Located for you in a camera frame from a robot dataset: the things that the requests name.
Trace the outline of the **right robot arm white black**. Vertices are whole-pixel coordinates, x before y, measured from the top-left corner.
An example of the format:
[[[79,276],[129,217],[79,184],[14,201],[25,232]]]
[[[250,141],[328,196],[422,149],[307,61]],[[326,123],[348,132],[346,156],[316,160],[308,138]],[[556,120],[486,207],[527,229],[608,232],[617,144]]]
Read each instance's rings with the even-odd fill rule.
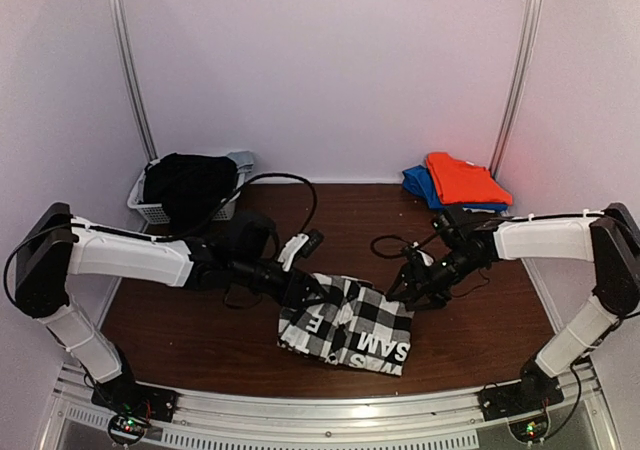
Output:
[[[429,257],[425,243],[408,243],[399,252],[405,263],[387,296],[410,310],[440,309],[451,289],[469,274],[499,262],[522,260],[554,270],[537,278],[537,288],[559,284],[584,301],[575,315],[522,367],[512,400],[530,412],[545,401],[558,377],[591,353],[624,321],[639,312],[639,226],[626,205],[578,213],[506,216],[448,206],[431,222],[432,236],[448,253]]]

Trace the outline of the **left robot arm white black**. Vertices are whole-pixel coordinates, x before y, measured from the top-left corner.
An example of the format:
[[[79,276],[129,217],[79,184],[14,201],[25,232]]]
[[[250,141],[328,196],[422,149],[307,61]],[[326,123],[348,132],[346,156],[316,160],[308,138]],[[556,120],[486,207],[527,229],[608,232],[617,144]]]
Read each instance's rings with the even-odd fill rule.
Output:
[[[9,302],[41,322],[75,357],[106,399],[123,414],[137,412],[144,394],[134,385],[125,357],[107,340],[66,290],[70,275],[106,275],[193,290],[236,285],[290,309],[326,302],[330,292],[295,268],[322,242],[302,231],[281,253],[263,253],[277,242],[276,226],[255,212],[235,214],[217,234],[154,236],[102,226],[53,204],[7,258],[3,286]]]

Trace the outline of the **orange t-shirt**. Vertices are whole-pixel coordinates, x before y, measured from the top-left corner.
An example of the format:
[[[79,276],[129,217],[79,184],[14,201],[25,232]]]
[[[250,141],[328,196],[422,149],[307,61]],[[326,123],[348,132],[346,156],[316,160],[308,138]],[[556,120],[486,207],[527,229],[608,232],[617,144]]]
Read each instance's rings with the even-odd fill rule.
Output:
[[[430,153],[425,162],[443,204],[513,204],[513,196],[483,166],[453,158],[446,152]]]

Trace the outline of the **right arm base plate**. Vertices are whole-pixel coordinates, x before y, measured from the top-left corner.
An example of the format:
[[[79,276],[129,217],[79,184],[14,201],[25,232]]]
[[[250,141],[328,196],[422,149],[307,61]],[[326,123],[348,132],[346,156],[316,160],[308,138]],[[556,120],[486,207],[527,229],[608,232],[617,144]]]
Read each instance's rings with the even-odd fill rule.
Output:
[[[514,383],[489,383],[477,397],[485,421],[539,411],[564,401],[558,378],[538,370],[524,371]]]

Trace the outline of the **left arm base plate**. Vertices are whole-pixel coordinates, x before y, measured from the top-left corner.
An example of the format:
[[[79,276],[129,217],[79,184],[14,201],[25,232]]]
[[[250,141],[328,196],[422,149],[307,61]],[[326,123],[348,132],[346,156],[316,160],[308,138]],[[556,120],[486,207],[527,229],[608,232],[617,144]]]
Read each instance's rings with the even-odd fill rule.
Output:
[[[93,390],[91,402],[125,416],[148,421],[171,422],[178,393],[174,390],[140,384],[124,374],[107,383],[96,381],[89,373],[86,380]]]

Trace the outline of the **black white checkered cloth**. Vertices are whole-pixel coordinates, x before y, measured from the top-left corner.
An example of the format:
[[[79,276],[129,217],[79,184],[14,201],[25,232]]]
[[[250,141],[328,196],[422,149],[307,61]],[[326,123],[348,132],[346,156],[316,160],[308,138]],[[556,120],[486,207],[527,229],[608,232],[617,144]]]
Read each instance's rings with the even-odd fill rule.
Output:
[[[400,377],[414,313],[367,281],[332,276],[333,304],[281,309],[278,346],[325,364]]]

